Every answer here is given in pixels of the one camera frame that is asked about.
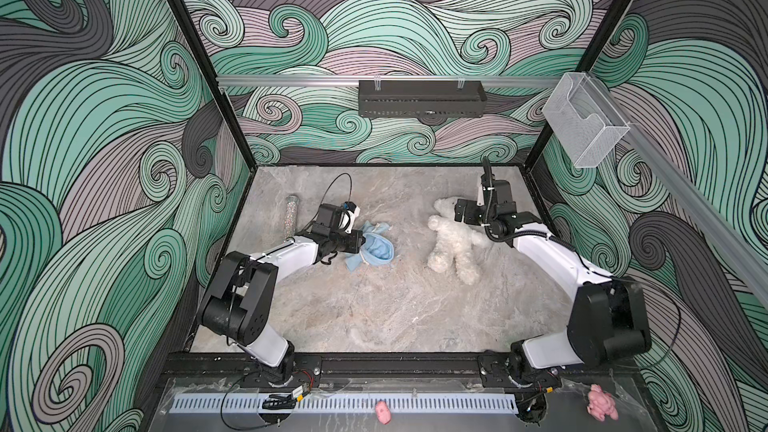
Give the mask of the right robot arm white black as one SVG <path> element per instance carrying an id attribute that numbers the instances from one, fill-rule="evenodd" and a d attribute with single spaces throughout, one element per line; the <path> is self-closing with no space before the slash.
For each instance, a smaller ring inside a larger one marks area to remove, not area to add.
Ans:
<path id="1" fill-rule="evenodd" d="M 652 338 L 642 286 L 611 276 L 583 258 L 530 212 L 520 212 L 505 181 L 479 187 L 478 199 L 459 199 L 458 222 L 480 226 L 486 237 L 531 259 L 570 299 L 563 330 L 511 346 L 508 370 L 516 381 L 555 367 L 598 367 L 650 350 Z"/>

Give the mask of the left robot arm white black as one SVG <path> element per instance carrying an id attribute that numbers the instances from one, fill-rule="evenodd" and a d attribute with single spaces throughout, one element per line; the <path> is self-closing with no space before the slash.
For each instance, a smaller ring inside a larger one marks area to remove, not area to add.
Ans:
<path id="1" fill-rule="evenodd" d="M 365 244 L 354 227 L 360 208 L 347 201 L 323 203 L 307 228 L 260 254 L 231 252 L 210 279 L 197 320 L 234 343 L 260 364 L 267 380 L 283 383 L 293 373 L 293 344 L 269 324 L 276 285 L 317 263 L 329 265 L 340 253 L 357 253 Z"/>

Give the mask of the light blue teddy hoodie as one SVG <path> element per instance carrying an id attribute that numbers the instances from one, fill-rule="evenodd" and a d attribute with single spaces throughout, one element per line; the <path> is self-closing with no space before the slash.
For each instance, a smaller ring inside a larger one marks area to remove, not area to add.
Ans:
<path id="1" fill-rule="evenodd" d="M 366 221 L 362 228 L 365 243 L 359 252 L 346 256 L 344 263 L 347 270 L 354 272 L 363 264 L 372 266 L 390 264 L 395 257 L 395 249 L 392 242 L 384 236 L 390 228 L 388 223 L 372 224 Z"/>

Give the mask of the white teddy bear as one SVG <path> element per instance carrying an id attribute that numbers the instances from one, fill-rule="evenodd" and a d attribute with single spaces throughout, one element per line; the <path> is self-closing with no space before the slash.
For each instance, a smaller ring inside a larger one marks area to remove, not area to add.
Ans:
<path id="1" fill-rule="evenodd" d="M 454 220 L 458 201 L 458 197 L 447 197 L 433 203 L 436 214 L 429 217 L 427 226 L 436 233 L 436 243 L 427 258 L 427 266 L 437 273 L 454 268 L 464 284 L 474 285 L 481 272 L 475 250 L 487 249 L 493 243 L 484 233 Z"/>

